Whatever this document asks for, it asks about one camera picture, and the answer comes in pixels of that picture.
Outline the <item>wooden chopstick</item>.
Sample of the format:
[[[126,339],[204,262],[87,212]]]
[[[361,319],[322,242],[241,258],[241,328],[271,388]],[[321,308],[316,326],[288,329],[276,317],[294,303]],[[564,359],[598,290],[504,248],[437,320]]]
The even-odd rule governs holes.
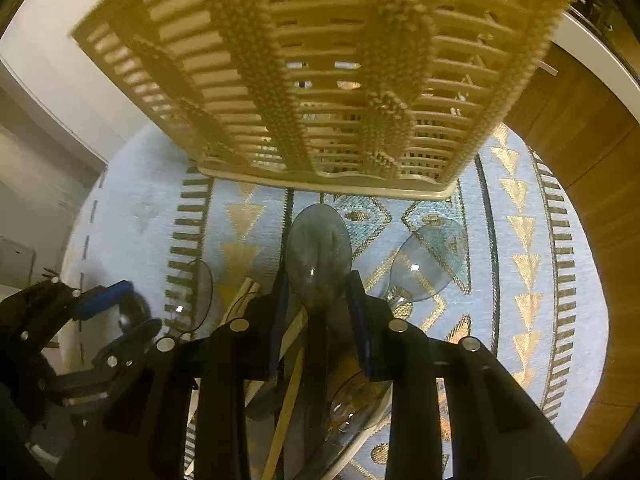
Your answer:
[[[285,396],[277,420],[276,429],[273,433],[269,453],[262,471],[262,480],[272,480],[276,474],[278,461],[284,447],[288,426],[290,426],[291,418],[296,404],[300,383],[302,382],[304,361],[306,349],[301,348],[297,353],[294,368],[288,388],[286,388]]]
[[[248,302],[257,295],[260,284],[252,278],[246,278],[224,311],[220,324],[224,325],[234,318],[239,318],[245,311]]]

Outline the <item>dark translucent plastic spoon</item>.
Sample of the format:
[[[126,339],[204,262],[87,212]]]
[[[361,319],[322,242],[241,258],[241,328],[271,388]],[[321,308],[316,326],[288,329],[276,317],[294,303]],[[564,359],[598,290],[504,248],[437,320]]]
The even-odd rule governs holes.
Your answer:
[[[346,276],[352,270],[349,234],[334,208],[313,204],[297,215],[288,231],[285,269],[288,282],[307,313],[304,452],[309,460],[326,434],[326,312],[340,299]]]

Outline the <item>black plastic spoon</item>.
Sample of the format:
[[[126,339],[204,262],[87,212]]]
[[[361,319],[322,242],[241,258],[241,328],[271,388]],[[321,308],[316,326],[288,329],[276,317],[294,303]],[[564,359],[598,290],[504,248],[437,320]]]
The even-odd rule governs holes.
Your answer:
[[[118,326],[123,333],[129,332],[151,317],[148,303],[138,292],[123,296],[119,301],[118,310]]]

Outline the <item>clear spoon on left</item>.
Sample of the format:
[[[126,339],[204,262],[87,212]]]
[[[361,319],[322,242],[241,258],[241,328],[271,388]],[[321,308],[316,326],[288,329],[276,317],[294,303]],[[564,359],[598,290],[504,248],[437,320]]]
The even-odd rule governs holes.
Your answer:
[[[173,337],[193,338],[213,303],[212,271],[202,259],[185,263],[176,276],[168,276],[166,326]]]

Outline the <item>blue patterned round tablecloth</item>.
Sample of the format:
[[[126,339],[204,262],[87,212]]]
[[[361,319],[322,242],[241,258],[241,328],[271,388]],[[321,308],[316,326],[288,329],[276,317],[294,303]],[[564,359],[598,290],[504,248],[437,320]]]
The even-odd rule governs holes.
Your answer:
[[[475,337],[502,364],[566,443],[601,376],[608,318],[600,278],[572,204],[546,166],[510,129],[499,127],[443,200],[398,200],[373,194],[277,188],[208,176],[165,133],[148,127],[116,155],[82,205],[66,249],[62,278],[88,292],[130,281],[162,328],[139,359],[157,348],[208,338],[246,278],[271,292],[285,270],[288,231],[297,215],[327,204],[344,220],[352,271],[367,295],[382,299],[390,267],[413,231],[433,217],[459,222],[468,237],[464,267],[439,294],[416,304],[405,320],[427,336],[456,344]],[[202,259],[212,271],[213,303],[193,338],[168,333],[168,276]],[[304,452],[304,371],[273,479],[388,479],[390,409],[360,434],[329,428],[337,390],[363,372],[345,287],[326,312],[326,434],[309,460]],[[122,336],[118,305],[63,339],[68,358],[92,362]],[[250,478],[261,479],[297,353],[306,349],[307,313],[288,283],[279,362],[265,382],[244,384]],[[197,479],[194,384],[186,422],[183,477]],[[442,478],[452,475],[445,386],[437,386],[442,423]]]

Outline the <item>clear plastic spoon right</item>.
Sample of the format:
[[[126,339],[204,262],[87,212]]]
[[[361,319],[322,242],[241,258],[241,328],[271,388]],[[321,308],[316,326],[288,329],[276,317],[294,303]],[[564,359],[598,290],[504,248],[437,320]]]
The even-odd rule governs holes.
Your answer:
[[[390,279],[381,296],[395,318],[406,320],[411,309],[445,289],[464,267],[468,237],[452,219],[433,217],[412,232],[399,248],[390,267]],[[329,408],[329,428],[342,434],[360,434],[375,426],[390,409],[386,406],[389,382],[370,382],[359,372],[334,394]]]

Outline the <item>beige plastic utensil basket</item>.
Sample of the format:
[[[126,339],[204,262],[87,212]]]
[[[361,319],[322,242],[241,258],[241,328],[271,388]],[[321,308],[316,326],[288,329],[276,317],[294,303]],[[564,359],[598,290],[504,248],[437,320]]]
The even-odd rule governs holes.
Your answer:
[[[216,177],[440,200],[572,0],[102,0],[73,36]]]

